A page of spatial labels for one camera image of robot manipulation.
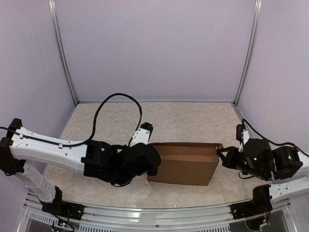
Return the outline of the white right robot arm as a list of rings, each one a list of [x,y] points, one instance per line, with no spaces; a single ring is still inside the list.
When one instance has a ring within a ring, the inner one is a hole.
[[[240,148],[217,150],[222,165],[263,181],[279,180],[267,187],[271,200],[278,202],[309,191],[309,155],[286,143],[272,150],[267,139],[244,139]]]

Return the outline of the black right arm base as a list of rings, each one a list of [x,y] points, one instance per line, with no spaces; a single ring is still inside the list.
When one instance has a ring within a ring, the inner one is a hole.
[[[249,201],[230,205],[233,219],[256,216],[273,210],[269,193],[270,185],[261,185],[253,189],[253,197]]]

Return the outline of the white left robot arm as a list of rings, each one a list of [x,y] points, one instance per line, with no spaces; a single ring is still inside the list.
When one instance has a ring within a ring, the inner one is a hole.
[[[33,161],[58,166],[116,187],[124,187],[136,176],[157,175],[161,157],[150,145],[153,127],[143,123],[132,135],[129,145],[110,145],[104,141],[68,141],[34,133],[15,118],[0,140],[0,169],[15,175],[47,203],[57,215],[67,211],[62,192],[32,165]]]

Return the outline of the brown cardboard box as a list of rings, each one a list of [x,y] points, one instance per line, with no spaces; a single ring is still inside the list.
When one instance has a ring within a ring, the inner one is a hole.
[[[161,157],[157,175],[149,182],[207,186],[218,166],[218,143],[164,142],[151,144]]]

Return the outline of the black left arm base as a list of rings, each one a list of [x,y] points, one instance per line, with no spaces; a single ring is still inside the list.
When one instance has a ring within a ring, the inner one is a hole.
[[[68,219],[81,220],[84,213],[84,205],[62,200],[62,191],[55,186],[55,197],[50,203],[40,201],[42,211],[55,216]]]

